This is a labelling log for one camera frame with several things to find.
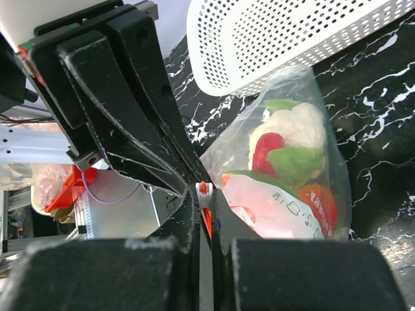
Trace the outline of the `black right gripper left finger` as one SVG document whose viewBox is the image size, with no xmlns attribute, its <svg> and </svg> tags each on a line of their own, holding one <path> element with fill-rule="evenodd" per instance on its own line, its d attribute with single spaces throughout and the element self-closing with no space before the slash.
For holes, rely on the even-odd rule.
<svg viewBox="0 0 415 311">
<path fill-rule="evenodd" d="M 196 310 L 198 198 L 147 238 L 31 244 L 1 294 L 2 310 Z"/>
</svg>

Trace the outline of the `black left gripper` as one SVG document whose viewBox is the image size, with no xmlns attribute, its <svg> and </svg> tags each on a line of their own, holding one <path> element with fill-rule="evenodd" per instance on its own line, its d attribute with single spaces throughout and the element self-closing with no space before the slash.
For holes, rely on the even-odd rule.
<svg viewBox="0 0 415 311">
<path fill-rule="evenodd" d="M 181 195 L 191 143 L 155 38 L 108 35 L 123 5 L 105 1 L 39 22 L 19 53 L 74 164 L 84 170 L 105 159 L 121 176 Z"/>
</svg>

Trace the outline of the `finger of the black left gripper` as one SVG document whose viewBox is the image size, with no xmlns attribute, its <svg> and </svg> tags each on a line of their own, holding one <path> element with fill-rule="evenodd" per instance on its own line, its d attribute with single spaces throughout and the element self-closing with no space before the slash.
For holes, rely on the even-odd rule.
<svg viewBox="0 0 415 311">
<path fill-rule="evenodd" d="M 190 142 L 165 71 L 154 21 L 133 5 L 107 22 L 111 47 L 118 66 L 144 116 L 155 133 L 151 146 L 166 148 L 169 165 L 189 181 L 209 183 L 211 178 Z"/>
</svg>

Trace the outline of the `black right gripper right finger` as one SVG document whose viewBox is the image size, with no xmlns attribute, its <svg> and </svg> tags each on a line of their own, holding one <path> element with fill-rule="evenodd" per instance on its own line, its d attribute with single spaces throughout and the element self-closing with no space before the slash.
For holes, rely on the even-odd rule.
<svg viewBox="0 0 415 311">
<path fill-rule="evenodd" d="M 212 195 L 215 310 L 405 310 L 381 252 L 363 242 L 259 237 Z"/>
</svg>

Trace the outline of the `clear zip top bag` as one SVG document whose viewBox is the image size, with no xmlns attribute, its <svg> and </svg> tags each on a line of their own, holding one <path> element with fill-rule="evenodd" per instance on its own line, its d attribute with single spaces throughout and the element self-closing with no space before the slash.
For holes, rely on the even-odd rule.
<svg viewBox="0 0 415 311">
<path fill-rule="evenodd" d="M 331 191 L 337 203 L 338 220 L 333 237 L 324 240 L 346 239 L 351 225 L 348 170 L 310 67 L 292 65 L 277 70 L 266 80 L 259 96 L 207 148 L 201 160 L 212 182 L 222 191 L 222 176 L 225 173 L 255 172 L 248 167 L 249 137 L 268 118 L 264 106 L 266 100 L 307 102 L 322 112 L 326 130 L 326 144 L 322 150 L 285 147 L 269 152 L 267 157 L 277 175 L 276 179 L 290 187 L 298 199 L 297 190 L 309 184 L 319 184 Z"/>
</svg>

